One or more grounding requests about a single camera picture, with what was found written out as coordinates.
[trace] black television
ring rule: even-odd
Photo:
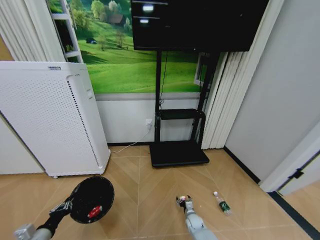
[[[135,50],[248,51],[269,0],[131,0]]]

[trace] wooden floor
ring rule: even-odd
[[[320,181],[283,198],[320,232]]]
[[[117,151],[121,147],[112,147]],[[308,235],[223,150],[206,150],[207,165],[153,169],[149,147],[112,153],[103,176],[115,189],[112,208],[100,221],[80,224],[66,216],[54,240],[191,240],[176,196],[193,197],[195,211],[219,240],[306,240]],[[20,225],[39,226],[87,176],[53,179],[45,174],[0,176],[1,239]],[[218,191],[233,215],[224,216]]]

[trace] house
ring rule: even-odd
[[[112,14],[108,18],[109,24],[114,24],[118,26],[123,26],[126,23],[126,18],[123,14]]]

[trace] tv stand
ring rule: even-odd
[[[205,164],[208,157],[201,149],[206,115],[203,112],[208,86],[214,76],[219,52],[211,52],[197,109],[160,109],[162,50],[156,52],[154,142],[150,144],[151,164],[155,168]],[[160,141],[161,120],[193,119],[190,140]],[[200,122],[199,137],[197,130]]]

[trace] electrical outlet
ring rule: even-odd
[[[145,125],[147,126],[148,130],[150,130],[152,126],[152,119],[146,119]]]

